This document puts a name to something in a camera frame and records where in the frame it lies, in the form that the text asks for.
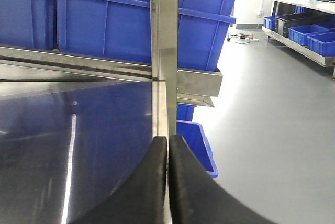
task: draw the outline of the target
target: blue plastic crate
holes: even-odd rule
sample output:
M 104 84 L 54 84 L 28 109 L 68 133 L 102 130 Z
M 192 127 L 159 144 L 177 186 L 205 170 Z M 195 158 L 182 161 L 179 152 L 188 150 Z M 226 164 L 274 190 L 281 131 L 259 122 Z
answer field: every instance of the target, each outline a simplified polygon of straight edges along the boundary
M 179 67 L 214 71 L 235 0 L 180 0 Z M 149 0 L 58 0 L 61 51 L 151 63 Z
M 264 20 L 264 27 L 274 31 L 276 24 L 276 16 L 265 16 L 263 20 Z
M 211 177 L 217 178 L 219 172 L 203 127 L 197 123 L 177 121 L 177 134 L 184 136 L 189 148 L 206 169 L 207 173 Z
M 288 29 L 289 39 L 302 45 L 308 45 L 308 36 L 318 35 L 329 32 L 329 29 L 318 25 L 304 25 L 299 27 L 292 27 Z
M 0 0 L 0 43 L 53 49 L 54 0 Z
M 177 120 L 192 121 L 195 107 L 194 105 L 178 104 Z
M 335 57 L 335 32 L 309 36 L 308 47 L 324 57 Z
M 298 14 L 298 13 L 311 12 L 311 11 L 312 11 L 312 9 L 310 9 L 310 8 L 295 6 L 294 13 Z

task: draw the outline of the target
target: black plastic crate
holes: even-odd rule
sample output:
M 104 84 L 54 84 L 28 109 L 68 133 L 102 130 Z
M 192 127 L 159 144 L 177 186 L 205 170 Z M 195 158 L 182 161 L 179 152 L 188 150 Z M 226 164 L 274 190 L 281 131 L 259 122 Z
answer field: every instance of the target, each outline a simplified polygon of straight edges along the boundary
M 287 14 L 276 17 L 275 32 L 288 37 L 288 28 L 330 21 L 331 17 L 322 12 Z

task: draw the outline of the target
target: gray floor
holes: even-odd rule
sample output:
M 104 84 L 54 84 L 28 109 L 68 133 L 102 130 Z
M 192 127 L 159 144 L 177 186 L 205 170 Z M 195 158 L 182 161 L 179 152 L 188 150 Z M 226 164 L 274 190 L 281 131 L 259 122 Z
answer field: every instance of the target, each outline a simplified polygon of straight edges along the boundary
M 217 182 L 279 224 L 335 223 L 335 81 L 261 33 L 225 43 L 215 109 L 198 107 Z

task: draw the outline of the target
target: stainless steel frame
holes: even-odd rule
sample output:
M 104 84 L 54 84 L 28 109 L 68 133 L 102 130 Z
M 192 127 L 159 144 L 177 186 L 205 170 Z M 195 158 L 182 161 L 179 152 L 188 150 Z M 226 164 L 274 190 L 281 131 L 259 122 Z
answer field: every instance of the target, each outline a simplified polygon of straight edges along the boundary
M 166 81 L 169 133 L 176 133 L 178 0 L 150 0 L 153 80 Z
M 320 64 L 323 67 L 333 66 L 335 64 L 335 57 L 323 57 L 314 51 L 309 50 L 308 48 L 299 45 L 298 43 L 289 40 L 286 37 L 279 35 L 278 33 L 271 31 L 265 27 L 263 27 L 263 31 L 266 35 L 276 39 L 277 41 L 283 43 L 284 45 L 294 49 L 295 51 L 299 52 L 300 54 L 308 57 L 309 59 L 313 60 L 314 62 Z
M 335 3 L 327 2 L 327 0 L 275 0 L 282 3 L 289 3 L 305 8 L 323 11 L 335 14 Z
M 212 106 L 210 96 L 218 96 L 222 74 L 179 69 L 178 102 Z M 142 63 L 96 59 L 0 47 L 0 79 L 11 81 L 97 81 L 118 79 L 151 81 L 151 66 Z

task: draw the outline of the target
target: stainless steel shelf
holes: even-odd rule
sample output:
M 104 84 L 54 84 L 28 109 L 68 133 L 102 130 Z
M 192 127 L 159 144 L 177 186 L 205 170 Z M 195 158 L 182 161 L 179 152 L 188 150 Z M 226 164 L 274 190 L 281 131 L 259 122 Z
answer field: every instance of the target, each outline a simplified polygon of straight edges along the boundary
M 0 47 L 0 79 L 11 81 L 151 81 L 151 66 L 55 51 Z M 178 69 L 177 101 L 213 106 L 210 97 L 219 94 L 222 74 Z
M 335 3 L 320 0 L 275 0 L 282 3 L 289 3 L 305 8 L 335 14 Z
M 276 39 L 277 41 L 283 43 L 284 45 L 290 47 L 291 49 L 299 52 L 300 54 L 308 57 L 309 59 L 312 59 L 313 61 L 315 61 L 316 63 L 322 65 L 323 67 L 327 67 L 327 66 L 333 66 L 335 64 L 335 57 L 323 57 L 317 53 L 315 53 L 314 51 L 311 51 L 309 49 L 307 49 L 304 46 L 301 46 L 291 40 L 289 40 L 286 37 L 283 37 L 281 35 L 279 35 L 278 33 L 271 31 L 265 27 L 263 27 L 263 31 L 265 34 L 267 34 L 268 36 Z

